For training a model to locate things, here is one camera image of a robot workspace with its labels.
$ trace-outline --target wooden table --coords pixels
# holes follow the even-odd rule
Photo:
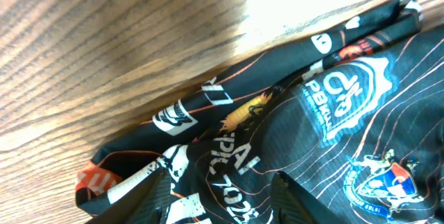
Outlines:
[[[103,142],[230,64],[387,0],[0,0],[0,223],[84,223]],[[426,27],[443,0],[419,0]]]

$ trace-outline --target sports jersey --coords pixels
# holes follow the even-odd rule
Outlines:
[[[231,66],[100,147],[77,205],[94,223],[283,223],[286,175],[344,223],[444,221],[444,26],[421,21],[392,0]]]

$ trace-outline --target blue shield emblem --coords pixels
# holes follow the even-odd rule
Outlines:
[[[370,198],[403,198],[417,195],[416,185],[408,170],[398,163],[369,176],[357,188],[357,193]]]

